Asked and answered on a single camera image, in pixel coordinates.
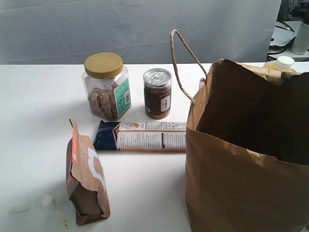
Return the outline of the brown can with pull-tab lid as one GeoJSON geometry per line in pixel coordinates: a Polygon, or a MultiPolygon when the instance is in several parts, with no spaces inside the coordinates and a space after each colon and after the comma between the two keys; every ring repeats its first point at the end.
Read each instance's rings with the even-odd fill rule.
{"type": "Polygon", "coordinates": [[[149,69],[144,73],[144,105],[147,116],[163,119],[169,115],[171,77],[171,73],[162,68],[149,69]]]}

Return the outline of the brown paper bag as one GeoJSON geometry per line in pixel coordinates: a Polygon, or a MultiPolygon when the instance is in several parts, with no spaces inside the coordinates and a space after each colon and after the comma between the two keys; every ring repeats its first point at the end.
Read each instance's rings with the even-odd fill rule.
{"type": "Polygon", "coordinates": [[[309,223],[309,74],[221,59],[190,97],[185,200],[194,232],[309,223]]]}

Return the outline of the long blue and white box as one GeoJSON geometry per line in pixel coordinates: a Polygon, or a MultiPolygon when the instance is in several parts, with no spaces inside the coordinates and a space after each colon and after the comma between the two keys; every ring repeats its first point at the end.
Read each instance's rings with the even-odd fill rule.
{"type": "Polygon", "coordinates": [[[97,151],[185,151],[186,122],[104,122],[93,142],[97,151]]]}

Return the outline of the clear jar with gold lid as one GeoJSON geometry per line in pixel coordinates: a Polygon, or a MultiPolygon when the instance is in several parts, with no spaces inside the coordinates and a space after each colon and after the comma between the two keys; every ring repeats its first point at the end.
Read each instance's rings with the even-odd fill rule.
{"type": "Polygon", "coordinates": [[[89,56],[82,79],[94,115],[117,121],[131,107],[128,70],[118,54],[100,52],[89,56]]]}

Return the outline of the brown kraft paper pouch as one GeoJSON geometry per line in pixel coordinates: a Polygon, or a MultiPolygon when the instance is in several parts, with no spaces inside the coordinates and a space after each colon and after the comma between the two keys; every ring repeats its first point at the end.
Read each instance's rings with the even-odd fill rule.
{"type": "Polygon", "coordinates": [[[72,138],[67,145],[66,188],[75,208],[76,224],[81,226],[110,216],[103,167],[89,136],[78,132],[70,119],[72,138]]]}

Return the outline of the white cylindrical cap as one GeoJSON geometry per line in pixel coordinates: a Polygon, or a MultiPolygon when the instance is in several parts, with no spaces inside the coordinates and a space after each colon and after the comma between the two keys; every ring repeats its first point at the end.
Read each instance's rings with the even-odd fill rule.
{"type": "Polygon", "coordinates": [[[45,194],[41,198],[41,206],[46,211],[53,211],[56,209],[55,199],[50,194],[45,194]]]}

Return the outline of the yellow bottle with white cap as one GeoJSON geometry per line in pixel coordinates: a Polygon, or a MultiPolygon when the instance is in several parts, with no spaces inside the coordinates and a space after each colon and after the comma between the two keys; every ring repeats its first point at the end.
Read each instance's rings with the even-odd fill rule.
{"type": "Polygon", "coordinates": [[[288,56],[279,56],[276,60],[266,62],[263,67],[281,72],[296,73],[295,60],[288,56]]]}

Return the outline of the white papers on desk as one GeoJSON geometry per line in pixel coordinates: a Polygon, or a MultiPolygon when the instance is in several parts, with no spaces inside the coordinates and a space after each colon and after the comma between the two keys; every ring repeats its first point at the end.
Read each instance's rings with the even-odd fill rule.
{"type": "Polygon", "coordinates": [[[287,26],[275,26],[269,46],[284,47],[291,42],[296,33],[287,26]]]}

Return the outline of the white cube block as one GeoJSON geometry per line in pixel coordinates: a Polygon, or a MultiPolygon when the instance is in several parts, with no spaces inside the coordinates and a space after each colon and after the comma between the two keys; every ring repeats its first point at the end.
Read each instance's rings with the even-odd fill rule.
{"type": "Polygon", "coordinates": [[[29,198],[18,199],[18,201],[15,202],[13,206],[14,213],[22,213],[28,211],[29,209],[30,209],[29,198]]]}

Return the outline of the white cylinder thermos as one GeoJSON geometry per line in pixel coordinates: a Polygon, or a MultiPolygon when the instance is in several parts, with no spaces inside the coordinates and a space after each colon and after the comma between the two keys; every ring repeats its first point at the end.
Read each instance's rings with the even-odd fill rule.
{"type": "Polygon", "coordinates": [[[291,51],[297,55],[303,55],[309,48],[309,20],[303,19],[294,39],[291,51]]]}

